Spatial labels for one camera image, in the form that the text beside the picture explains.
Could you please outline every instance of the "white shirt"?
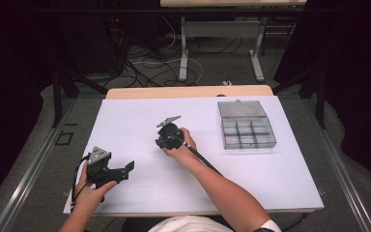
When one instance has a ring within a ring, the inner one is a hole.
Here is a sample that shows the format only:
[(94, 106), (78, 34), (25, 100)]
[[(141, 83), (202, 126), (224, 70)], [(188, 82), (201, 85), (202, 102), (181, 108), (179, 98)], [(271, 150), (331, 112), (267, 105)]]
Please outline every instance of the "white shirt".
[[(264, 223), (262, 228), (268, 228), (275, 232), (281, 232), (278, 225), (272, 220), (268, 220)], [(228, 227), (217, 223), (207, 217), (197, 216), (183, 216), (183, 217), (171, 217), (168, 218), (155, 227), (149, 230), (149, 232), (233, 232)]]

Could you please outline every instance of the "left hand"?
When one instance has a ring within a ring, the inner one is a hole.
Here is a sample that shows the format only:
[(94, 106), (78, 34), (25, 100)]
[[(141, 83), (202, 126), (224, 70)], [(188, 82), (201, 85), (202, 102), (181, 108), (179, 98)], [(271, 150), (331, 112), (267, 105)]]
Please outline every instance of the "left hand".
[(79, 183), (75, 187), (77, 195), (73, 211), (78, 211), (84, 215), (91, 216), (99, 206), (104, 195), (113, 189), (117, 183), (109, 182), (99, 189), (91, 188), (92, 183), (87, 183), (87, 161), (83, 165), (82, 174), (80, 175)]

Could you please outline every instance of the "white table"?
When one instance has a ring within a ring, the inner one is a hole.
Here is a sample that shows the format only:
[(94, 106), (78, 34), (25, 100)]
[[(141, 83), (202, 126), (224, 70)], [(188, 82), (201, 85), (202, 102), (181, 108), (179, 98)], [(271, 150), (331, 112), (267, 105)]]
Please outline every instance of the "white table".
[[(195, 8), (195, 7), (267, 7), (305, 5), (306, 0), (161, 0), (161, 7)], [(186, 21), (182, 17), (182, 59), (180, 80), (186, 80), (188, 50), (187, 37), (245, 37), (255, 38), (254, 49), (249, 50), (255, 78), (258, 82), (265, 80), (258, 61), (258, 53), (264, 30), (267, 24), (265, 17), (261, 21)]]
[[(112, 153), (109, 168), (124, 167), (132, 160), (135, 167), (128, 180), (105, 195), (95, 216), (218, 214), (194, 177), (164, 155), (155, 143), (157, 124), (177, 115), (182, 118), (175, 124), (191, 131), (199, 153), (226, 178), (255, 195), (268, 212), (309, 213), (324, 208), (280, 101), (271, 95), (270, 87), (173, 87), (110, 92), (102, 102), (84, 155), (98, 146)], [(258, 93), (266, 96), (255, 96)], [(233, 97), (211, 97), (216, 94)], [(274, 148), (223, 149), (217, 102), (236, 99), (260, 101), (271, 121), (276, 138)], [(70, 213), (70, 200), (64, 213)]]

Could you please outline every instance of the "white paper sheet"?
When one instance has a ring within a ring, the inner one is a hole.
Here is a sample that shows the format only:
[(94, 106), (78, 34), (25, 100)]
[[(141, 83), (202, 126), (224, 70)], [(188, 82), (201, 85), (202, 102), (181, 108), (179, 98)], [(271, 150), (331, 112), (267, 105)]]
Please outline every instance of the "white paper sheet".
[[(272, 149), (224, 150), (217, 102), (260, 101), (275, 135)], [(324, 204), (277, 97), (104, 100), (84, 155), (112, 153), (109, 168), (135, 161), (129, 178), (108, 192), (98, 215), (204, 214), (216, 208), (198, 182), (156, 145), (157, 124), (190, 130), (198, 152), (268, 211), (313, 211)], [(70, 212), (70, 200), (64, 213)]]

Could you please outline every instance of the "human arm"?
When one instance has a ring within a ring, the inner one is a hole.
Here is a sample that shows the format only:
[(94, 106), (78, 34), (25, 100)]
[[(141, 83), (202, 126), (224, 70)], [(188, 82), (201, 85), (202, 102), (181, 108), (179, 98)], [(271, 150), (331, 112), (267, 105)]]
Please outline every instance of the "human arm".
[[(187, 129), (181, 129), (185, 142), (196, 149)], [(186, 146), (177, 150), (163, 149), (187, 169), (204, 188), (222, 216), (238, 232), (254, 231), (270, 219), (270, 216), (248, 191), (216, 173), (194, 156)]]
[(112, 181), (99, 189), (90, 188), (91, 183), (87, 182), (86, 170), (87, 161), (83, 165), (79, 182), (75, 187), (77, 198), (73, 212), (60, 229), (61, 232), (84, 231), (87, 222), (100, 204), (101, 199), (108, 191), (117, 185), (115, 181)]

